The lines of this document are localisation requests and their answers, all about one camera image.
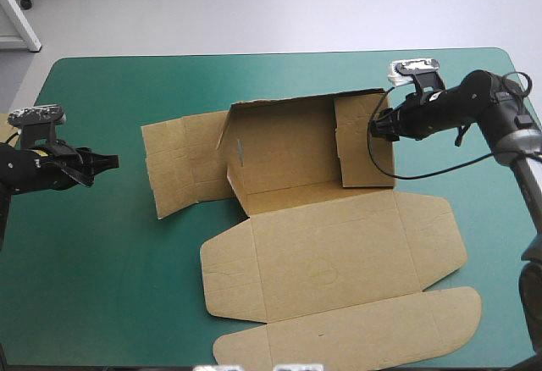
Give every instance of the green table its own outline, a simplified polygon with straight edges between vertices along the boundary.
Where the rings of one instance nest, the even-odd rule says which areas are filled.
[[[437,58],[454,86],[474,69],[513,69],[496,48],[242,56],[70,58],[57,62],[38,103],[64,106],[59,136],[117,153],[121,169],[91,189],[15,197],[0,252],[0,341],[11,363],[211,363],[220,335],[252,324],[207,314],[199,248],[243,219],[235,200],[207,202],[156,220],[141,125],[226,109],[254,98],[388,87],[398,58]],[[393,93],[395,104],[412,87]],[[395,145],[403,174],[488,151],[472,128]],[[477,334],[461,350],[424,362],[510,365],[531,355],[517,294],[519,256],[535,234],[512,173],[492,160],[402,191],[446,197],[467,245],[467,265],[436,288],[475,287],[484,299]]]

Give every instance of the unfolded cardboard box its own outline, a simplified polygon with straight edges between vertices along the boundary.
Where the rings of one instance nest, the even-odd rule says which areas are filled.
[[[382,93],[239,102],[143,127],[159,218],[233,195],[249,216],[201,249],[207,310],[266,323],[220,337],[219,363],[380,369],[444,355],[477,329],[476,291],[423,292],[467,259],[449,204],[391,190],[368,158]],[[391,145],[373,147],[392,171]]]

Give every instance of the chair wheel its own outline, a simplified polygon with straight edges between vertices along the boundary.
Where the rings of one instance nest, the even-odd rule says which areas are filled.
[[[20,0],[20,7],[22,9],[31,9],[32,1],[31,0]]]

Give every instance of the floor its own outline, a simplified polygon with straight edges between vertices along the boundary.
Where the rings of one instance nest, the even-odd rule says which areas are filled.
[[[80,56],[499,47],[532,75],[536,105],[542,93],[542,0],[33,2],[43,49],[0,52],[0,112],[32,104],[54,62]]]

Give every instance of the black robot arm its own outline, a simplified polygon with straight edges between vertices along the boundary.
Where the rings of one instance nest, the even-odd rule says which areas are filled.
[[[461,84],[445,89],[434,59],[397,61],[390,66],[396,86],[414,83],[416,92],[394,109],[386,109],[369,124],[372,136],[398,141],[416,140],[435,132],[457,129],[456,145],[471,124],[478,124],[495,160],[510,167],[516,177],[538,232],[522,255],[528,261],[519,289],[528,331],[536,356],[510,369],[542,369],[542,132],[523,104],[532,83],[524,91],[508,75],[484,70],[468,74]]]
[[[66,120],[58,105],[13,111],[8,122],[19,133],[19,147],[0,142],[0,249],[12,195],[75,185],[92,186],[94,176],[119,167],[117,155],[75,148],[57,138],[56,126]]]

